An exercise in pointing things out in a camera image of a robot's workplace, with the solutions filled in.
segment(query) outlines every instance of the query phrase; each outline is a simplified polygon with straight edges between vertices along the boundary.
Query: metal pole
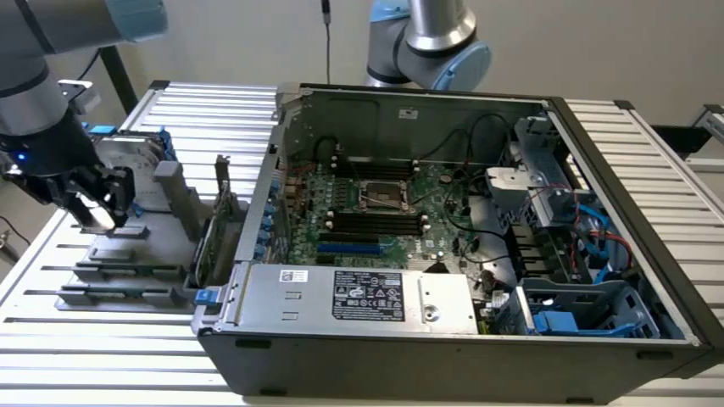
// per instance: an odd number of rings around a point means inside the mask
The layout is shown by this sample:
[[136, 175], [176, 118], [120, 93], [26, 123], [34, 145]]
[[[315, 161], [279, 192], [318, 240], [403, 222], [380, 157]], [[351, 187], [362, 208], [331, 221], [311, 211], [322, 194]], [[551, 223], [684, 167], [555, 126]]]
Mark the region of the metal pole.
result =
[[131, 84], [131, 79], [128, 78], [128, 73], [126, 72], [126, 67], [123, 66], [122, 54], [118, 52], [118, 48], [103, 47], [102, 59], [106, 70], [108, 71], [108, 76], [111, 77], [111, 82], [114, 82], [118, 97], [122, 99], [123, 110], [126, 110], [126, 114], [131, 114], [134, 108], [139, 104], [139, 98], [134, 92], [134, 86]]

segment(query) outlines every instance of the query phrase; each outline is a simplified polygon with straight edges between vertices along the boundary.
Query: capacitor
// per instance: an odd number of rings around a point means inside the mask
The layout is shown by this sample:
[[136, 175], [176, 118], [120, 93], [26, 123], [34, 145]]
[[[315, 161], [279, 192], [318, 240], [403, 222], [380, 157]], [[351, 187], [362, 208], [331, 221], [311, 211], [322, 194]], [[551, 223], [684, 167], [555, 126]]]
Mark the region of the capacitor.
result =
[[452, 184], [452, 177], [447, 174], [442, 174], [440, 178], [438, 178], [438, 183], [440, 185], [451, 185]]

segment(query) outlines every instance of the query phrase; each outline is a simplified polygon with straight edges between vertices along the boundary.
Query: white wall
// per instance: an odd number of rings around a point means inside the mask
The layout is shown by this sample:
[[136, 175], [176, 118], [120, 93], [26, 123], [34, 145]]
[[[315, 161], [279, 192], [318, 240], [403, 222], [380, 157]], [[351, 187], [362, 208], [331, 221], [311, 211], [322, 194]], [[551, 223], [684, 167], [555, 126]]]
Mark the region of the white wall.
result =
[[[139, 93], [152, 79], [255, 85], [324, 80], [319, 0], [166, 4], [166, 37], [123, 46]], [[338, 83], [364, 78], [370, 5], [371, 0], [332, 0]], [[722, 0], [467, 0], [467, 5], [494, 50], [479, 91], [626, 98], [662, 124], [686, 123], [702, 103], [724, 102]], [[87, 55], [55, 58], [54, 65], [78, 72]], [[120, 120], [120, 105], [110, 103], [96, 115]]]

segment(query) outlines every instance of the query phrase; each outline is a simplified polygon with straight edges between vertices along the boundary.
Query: motherboard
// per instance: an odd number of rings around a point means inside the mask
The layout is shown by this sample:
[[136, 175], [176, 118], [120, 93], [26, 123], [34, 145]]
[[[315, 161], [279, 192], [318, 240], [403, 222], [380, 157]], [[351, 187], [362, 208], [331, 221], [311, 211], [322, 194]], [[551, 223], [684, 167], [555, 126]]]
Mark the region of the motherboard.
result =
[[443, 164], [348, 162], [334, 169], [300, 164], [286, 190], [294, 226], [288, 263], [408, 270], [442, 264], [454, 273], [479, 273], [463, 257], [467, 249], [478, 259], [468, 248], [474, 233], [450, 222], [472, 227], [470, 178]]

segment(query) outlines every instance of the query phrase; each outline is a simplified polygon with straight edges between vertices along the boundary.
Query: robotic arm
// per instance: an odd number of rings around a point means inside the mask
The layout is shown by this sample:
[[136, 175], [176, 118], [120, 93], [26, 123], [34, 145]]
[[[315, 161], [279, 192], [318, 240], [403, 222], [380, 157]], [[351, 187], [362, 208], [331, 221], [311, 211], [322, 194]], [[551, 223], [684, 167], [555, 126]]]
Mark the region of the robotic arm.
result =
[[376, 0], [370, 27], [368, 86], [471, 91], [491, 52], [463, 0]]
[[4, 174], [39, 202], [55, 203], [102, 231], [83, 195], [123, 226], [135, 198], [130, 168], [107, 168], [70, 109], [44, 56], [139, 42], [167, 29], [162, 0], [0, 2], [0, 149]]

